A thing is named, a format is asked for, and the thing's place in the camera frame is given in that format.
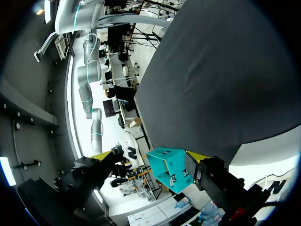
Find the gray wall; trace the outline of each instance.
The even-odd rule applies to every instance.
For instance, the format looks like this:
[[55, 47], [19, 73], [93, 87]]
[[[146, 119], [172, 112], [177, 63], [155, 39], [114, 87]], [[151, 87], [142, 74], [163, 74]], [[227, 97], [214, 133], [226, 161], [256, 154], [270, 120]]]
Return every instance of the gray wall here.
[[[0, 156], [8, 157], [11, 166], [18, 165], [12, 139], [12, 121], [0, 115], [0, 125]], [[31, 166], [27, 171], [14, 169], [13, 174], [17, 184], [22, 183], [23, 179], [38, 179], [38, 177], [52, 184], [57, 172], [49, 148], [49, 138], [44, 128], [21, 124], [21, 129], [15, 132], [15, 137], [20, 162], [30, 163], [35, 159], [42, 161], [40, 167]]]
[[[58, 59], [55, 46], [49, 49], [43, 61], [39, 64], [33, 53], [38, 50], [54, 30], [54, 24], [45, 25], [44, 15], [35, 15], [31, 11], [21, 20], [15, 35], [7, 44], [8, 53], [1, 69], [1, 76], [18, 90], [24, 97], [42, 109], [46, 106], [46, 86], [52, 77], [53, 62]], [[0, 115], [0, 146], [1, 156], [7, 156], [11, 165], [17, 165], [12, 139], [12, 121], [9, 116]], [[15, 169], [16, 182], [22, 183], [22, 178], [43, 178], [52, 184], [57, 175], [59, 164], [51, 152], [53, 141], [48, 138], [46, 129], [39, 126], [21, 125], [16, 131], [16, 147], [19, 161], [42, 161], [41, 167], [29, 167], [27, 171]]]
[[53, 31], [53, 24], [45, 24], [44, 14], [38, 16], [28, 12], [11, 38], [10, 50], [2, 68], [2, 76], [42, 109], [45, 109], [46, 86], [52, 76], [53, 63], [59, 56], [54, 45], [49, 46], [40, 63], [33, 53]]
[[[49, 46], [41, 63], [35, 60], [33, 53], [54, 31], [53, 23], [45, 24], [44, 15], [37, 16], [29, 11], [16, 30], [18, 32], [8, 43], [9, 51], [2, 62], [0, 75], [32, 103], [57, 116], [59, 127], [52, 128], [55, 134], [51, 138], [46, 132], [49, 129], [47, 127], [21, 124], [21, 129], [15, 132], [19, 161], [29, 163], [36, 159], [42, 164], [40, 167], [29, 167], [27, 171], [14, 169], [13, 174], [17, 184], [29, 178], [36, 180], [41, 177], [52, 186], [59, 169], [68, 171], [74, 166], [64, 108], [68, 60], [59, 59], [54, 44]], [[48, 81], [58, 79], [61, 79], [58, 83], [49, 84], [53, 94], [48, 94]], [[0, 112], [0, 156], [8, 157], [11, 166], [18, 164], [12, 138], [12, 120], [10, 115], [3, 112]], [[107, 224], [103, 218], [104, 212], [92, 196], [85, 208], [85, 212], [78, 213], [80, 216], [101, 225]]]

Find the label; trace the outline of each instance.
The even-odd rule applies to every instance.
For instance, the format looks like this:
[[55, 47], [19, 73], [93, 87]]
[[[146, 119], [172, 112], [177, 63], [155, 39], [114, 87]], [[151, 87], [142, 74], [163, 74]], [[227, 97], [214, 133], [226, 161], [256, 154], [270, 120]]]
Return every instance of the label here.
[[177, 181], [177, 179], [175, 178], [175, 174], [171, 175], [170, 178], [171, 178], [173, 183]]
[[186, 169], [183, 170], [183, 176], [187, 177], [189, 175], [188, 171]]
[[189, 200], [187, 197], [182, 198], [182, 200], [184, 201], [184, 203], [189, 203]]

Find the black fabric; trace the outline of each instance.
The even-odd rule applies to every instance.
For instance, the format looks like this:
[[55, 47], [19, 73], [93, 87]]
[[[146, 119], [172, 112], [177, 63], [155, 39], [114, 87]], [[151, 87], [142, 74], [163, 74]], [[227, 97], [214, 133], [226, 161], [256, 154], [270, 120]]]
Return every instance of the black fabric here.
[[174, 199], [178, 202], [179, 200], [181, 200], [182, 198], [185, 198], [185, 194], [183, 192], [177, 194]]
[[113, 181], [110, 182], [111, 187], [118, 187], [119, 185], [121, 185], [122, 183], [127, 182], [128, 179], [127, 178], [117, 178]]
[[104, 73], [104, 76], [105, 76], [106, 81], [110, 80], [110, 79], [112, 79], [112, 72], [111, 71], [106, 72], [106, 73]]
[[123, 129], [125, 128], [124, 121], [123, 121], [121, 114], [119, 114], [119, 117], [118, 117], [118, 125], [120, 125], [120, 127]]
[[132, 87], [113, 86], [109, 88], [110, 96], [116, 96], [119, 100], [130, 101], [134, 99], [135, 90]]
[[187, 0], [135, 96], [153, 146], [218, 156], [301, 124], [297, 66], [251, 1]]

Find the cardboard box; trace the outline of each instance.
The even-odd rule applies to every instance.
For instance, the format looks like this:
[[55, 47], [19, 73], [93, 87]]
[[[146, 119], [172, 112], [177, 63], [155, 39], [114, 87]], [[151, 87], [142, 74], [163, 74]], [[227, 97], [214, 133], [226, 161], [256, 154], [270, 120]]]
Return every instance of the cardboard box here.
[[138, 126], [141, 126], [141, 119], [140, 118], [135, 118], [135, 119], [131, 120], [131, 122], [129, 124], [130, 128], [138, 127]]

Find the screw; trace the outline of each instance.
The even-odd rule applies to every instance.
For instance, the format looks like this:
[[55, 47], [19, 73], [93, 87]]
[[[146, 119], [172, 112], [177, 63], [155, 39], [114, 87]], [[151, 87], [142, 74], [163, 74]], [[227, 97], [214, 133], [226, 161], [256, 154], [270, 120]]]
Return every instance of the screw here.
[[60, 178], [55, 178], [54, 180], [55, 186], [60, 187], [62, 185], [62, 181]]
[[71, 192], [74, 189], [73, 184], [67, 185], [66, 189], [67, 189], [67, 192]]
[[19, 130], [21, 128], [21, 125], [17, 122], [16, 124], [15, 124], [15, 129], [16, 130]]

